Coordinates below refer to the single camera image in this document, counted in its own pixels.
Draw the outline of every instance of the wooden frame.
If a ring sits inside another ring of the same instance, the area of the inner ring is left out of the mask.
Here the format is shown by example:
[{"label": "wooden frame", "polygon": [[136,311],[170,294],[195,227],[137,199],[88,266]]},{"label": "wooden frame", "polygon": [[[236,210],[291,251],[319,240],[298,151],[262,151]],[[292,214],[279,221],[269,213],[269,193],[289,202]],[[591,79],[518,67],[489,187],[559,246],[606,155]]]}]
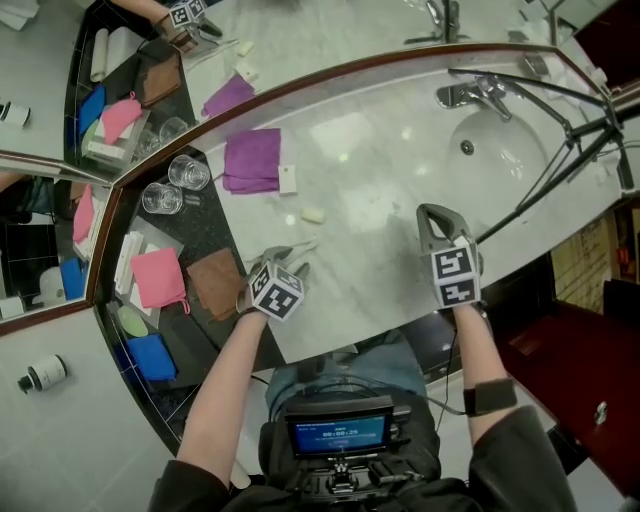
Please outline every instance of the wooden frame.
[{"label": "wooden frame", "polygon": [[43,322],[48,322],[50,320],[54,320],[56,318],[60,318],[93,307],[96,302],[98,277],[102,268],[102,257],[105,251],[107,236],[109,234],[113,217],[118,207],[122,189],[127,187],[147,171],[164,162],[172,154],[181,150],[184,146],[196,140],[198,137],[223,125],[224,123],[227,123],[228,121],[236,117],[239,117],[275,99],[345,75],[412,59],[487,51],[554,53],[566,65],[568,65],[576,73],[578,73],[578,75],[580,75],[580,77],[586,83],[588,83],[593,90],[600,91],[600,88],[593,82],[593,80],[591,80],[589,76],[587,76],[558,48],[552,46],[517,43],[464,43],[397,51],[382,55],[376,55],[373,57],[367,57],[364,59],[347,62],[345,64],[339,64],[337,66],[323,69],[321,71],[317,71],[316,73],[312,73],[310,75],[306,75],[291,82],[274,87],[273,89],[270,89],[263,94],[259,94],[253,99],[242,103],[220,114],[217,117],[211,118],[199,124],[198,126],[195,126],[188,132],[184,133],[182,136],[178,137],[176,140],[169,143],[164,148],[160,149],[157,153],[141,162],[137,167],[124,174],[120,179],[116,180],[113,184],[113,192],[111,193],[109,201],[106,205],[102,223],[100,225],[100,231],[96,240],[95,250],[92,257],[92,265],[89,275],[87,276],[87,291],[85,298],[78,302],[65,304],[41,312],[35,312],[23,317],[16,318],[14,320],[8,320],[6,322],[0,323],[0,337],[21,329],[26,329]]}]

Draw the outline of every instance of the white bottle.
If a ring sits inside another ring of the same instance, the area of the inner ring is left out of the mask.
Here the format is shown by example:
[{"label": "white bottle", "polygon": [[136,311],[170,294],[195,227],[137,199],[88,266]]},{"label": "white bottle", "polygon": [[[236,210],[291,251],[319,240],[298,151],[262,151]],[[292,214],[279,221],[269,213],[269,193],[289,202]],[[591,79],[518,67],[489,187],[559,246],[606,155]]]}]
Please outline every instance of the white bottle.
[{"label": "white bottle", "polygon": [[44,391],[54,384],[64,380],[69,372],[67,365],[60,356],[49,356],[27,368],[27,375],[18,381],[18,386],[24,393],[30,389]]}]

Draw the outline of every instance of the drinking glass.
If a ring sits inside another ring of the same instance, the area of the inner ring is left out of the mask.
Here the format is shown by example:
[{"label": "drinking glass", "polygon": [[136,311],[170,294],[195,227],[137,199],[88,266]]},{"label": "drinking glass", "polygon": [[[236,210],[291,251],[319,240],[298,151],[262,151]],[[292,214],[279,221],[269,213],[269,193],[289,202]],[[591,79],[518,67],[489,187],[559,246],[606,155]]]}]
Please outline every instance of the drinking glass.
[{"label": "drinking glass", "polygon": [[189,125],[179,117],[167,119],[160,128],[160,142],[168,144],[189,129]]},{"label": "drinking glass", "polygon": [[173,185],[151,183],[142,193],[142,207],[149,213],[173,215],[182,208],[182,191]]},{"label": "drinking glass", "polygon": [[187,155],[179,155],[169,164],[169,181],[176,187],[202,190],[211,179],[211,171]]},{"label": "drinking glass", "polygon": [[136,144],[133,150],[133,156],[138,160],[143,159],[145,156],[155,153],[162,147],[160,138],[150,130],[142,130],[140,137],[138,137],[138,144]]}]

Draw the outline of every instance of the brown towel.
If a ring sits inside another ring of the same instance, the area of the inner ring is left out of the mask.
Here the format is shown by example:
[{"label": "brown towel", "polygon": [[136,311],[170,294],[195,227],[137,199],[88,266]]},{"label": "brown towel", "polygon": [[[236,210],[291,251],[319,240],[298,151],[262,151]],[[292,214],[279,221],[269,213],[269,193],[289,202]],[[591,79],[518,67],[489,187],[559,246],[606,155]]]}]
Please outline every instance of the brown towel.
[{"label": "brown towel", "polygon": [[231,249],[222,249],[205,256],[187,268],[200,304],[214,320],[226,320],[236,310],[236,297],[246,282],[240,276]]},{"label": "brown towel", "polygon": [[144,80],[142,105],[150,107],[169,96],[181,84],[180,59],[178,55],[172,55],[168,60],[161,64],[156,64],[147,72],[147,78]]}]

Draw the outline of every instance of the faucet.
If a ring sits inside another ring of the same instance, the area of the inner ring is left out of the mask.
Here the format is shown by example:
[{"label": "faucet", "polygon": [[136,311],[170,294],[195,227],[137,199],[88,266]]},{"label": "faucet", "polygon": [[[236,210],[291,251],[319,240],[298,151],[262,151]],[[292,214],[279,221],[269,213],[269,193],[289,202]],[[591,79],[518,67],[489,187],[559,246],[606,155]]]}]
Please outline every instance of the faucet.
[{"label": "faucet", "polygon": [[460,39],[469,39],[468,36],[460,35],[460,4],[456,0],[442,0],[443,10],[435,0],[426,0],[427,11],[431,15],[433,24],[440,30],[440,34],[435,31],[428,37],[415,37],[407,39],[404,44],[429,43],[441,41],[444,44],[457,43]]},{"label": "faucet", "polygon": [[507,92],[514,91],[496,77],[479,76],[473,82],[441,87],[436,91],[436,101],[447,109],[480,102],[496,112],[504,122],[508,122],[513,115],[502,102]]},{"label": "faucet", "polygon": [[505,123],[511,121],[513,115],[507,106],[502,102],[502,98],[507,94],[507,86],[500,80],[489,76],[479,76],[476,78],[476,87],[467,90],[467,95],[481,103],[484,103],[491,110],[495,111]]}]

